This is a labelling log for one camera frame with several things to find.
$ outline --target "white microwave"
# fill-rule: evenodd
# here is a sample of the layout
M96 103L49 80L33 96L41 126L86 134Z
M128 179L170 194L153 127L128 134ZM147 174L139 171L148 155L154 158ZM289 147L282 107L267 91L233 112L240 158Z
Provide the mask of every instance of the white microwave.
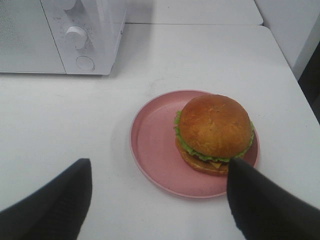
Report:
M108 75L127 0L0 0L0 72Z

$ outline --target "plate rim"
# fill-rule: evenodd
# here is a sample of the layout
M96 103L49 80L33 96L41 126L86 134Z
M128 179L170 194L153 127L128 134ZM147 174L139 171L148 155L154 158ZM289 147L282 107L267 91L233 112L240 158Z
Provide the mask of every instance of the plate rim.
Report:
M149 101L147 101L135 114L132 122L131 122L131 126L130 126L130 135L129 135L129 145L130 145L130 151L131 151L131 155L134 158L135 164L137 165L137 167L139 168L139 170L143 173L143 175L149 180L151 181L153 184L155 184L158 188L169 192L173 195L178 195L181 197L185 197L185 198L192 198L192 199L209 199L209 198L214 198L214 197L218 197L218 196L222 196L225 195L227 193L227 191L223 191L217 194L212 194L212 195L204 195L204 196L198 196L198 195L190 195L190 194L185 194L185 193L180 193L180 192L176 192L173 191L167 187L164 187L163 185L161 185L160 183L158 183L157 181L155 181L151 176L149 176L149 174L140 166L140 164L138 163L137 157L135 155L135 152L133 150L133 143L132 143L132 131L133 131L133 127L135 124L135 121L137 119L137 117L139 116L139 114L141 113L141 111L148 106L150 103L152 103L153 101L155 101L156 99L163 97L165 95L169 95L169 94L174 94L174 93L178 93L178 92L197 92L197 93L204 93L204 94L214 94L211 92L207 92L207 91L203 91L203 90L195 90L195 89L181 89L181 90L173 90L173 91L169 91L169 92L165 92L162 93L158 96L153 97L152 99L150 99ZM253 167L256 168L258 161L260 159L260 141L259 141L259 136L256 130L256 127L254 127L254 135L257 141L257 154L256 154L256 158L255 158L255 162L253 164Z

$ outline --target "sesame-free bun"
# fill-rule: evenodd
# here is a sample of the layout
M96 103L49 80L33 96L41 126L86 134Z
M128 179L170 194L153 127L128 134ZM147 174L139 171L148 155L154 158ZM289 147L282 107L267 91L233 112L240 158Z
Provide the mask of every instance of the sesame-free bun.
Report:
M204 174L209 174L213 176L226 176L228 174L228 165L220 165L219 168L214 167L209 162L202 161L197 159L194 156L191 156L180 144L179 139L175 138L175 145L178 149L182 159L189 164L194 170L202 172Z
M178 127L189 147L217 158L243 152L252 134L246 110L235 100L217 94L189 101L181 111Z

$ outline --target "table surface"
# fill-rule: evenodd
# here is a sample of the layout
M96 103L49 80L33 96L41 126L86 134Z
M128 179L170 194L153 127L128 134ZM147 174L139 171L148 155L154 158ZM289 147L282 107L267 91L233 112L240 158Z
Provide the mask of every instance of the table surface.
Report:
M0 75L0 210L90 158L79 240L243 240L225 195L167 193L131 154L139 109L185 89L241 103L259 135L257 169L320 208L320 127L267 28L127 24L110 76Z
M128 0L127 23L262 25L254 0Z

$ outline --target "hamburger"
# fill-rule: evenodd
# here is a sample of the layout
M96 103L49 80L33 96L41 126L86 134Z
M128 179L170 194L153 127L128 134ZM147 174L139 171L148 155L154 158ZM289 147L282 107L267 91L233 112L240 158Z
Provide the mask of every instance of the hamburger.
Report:
M232 157L243 158L252 145L254 126L235 100L205 94L190 100L174 119L175 145L193 169L226 176Z

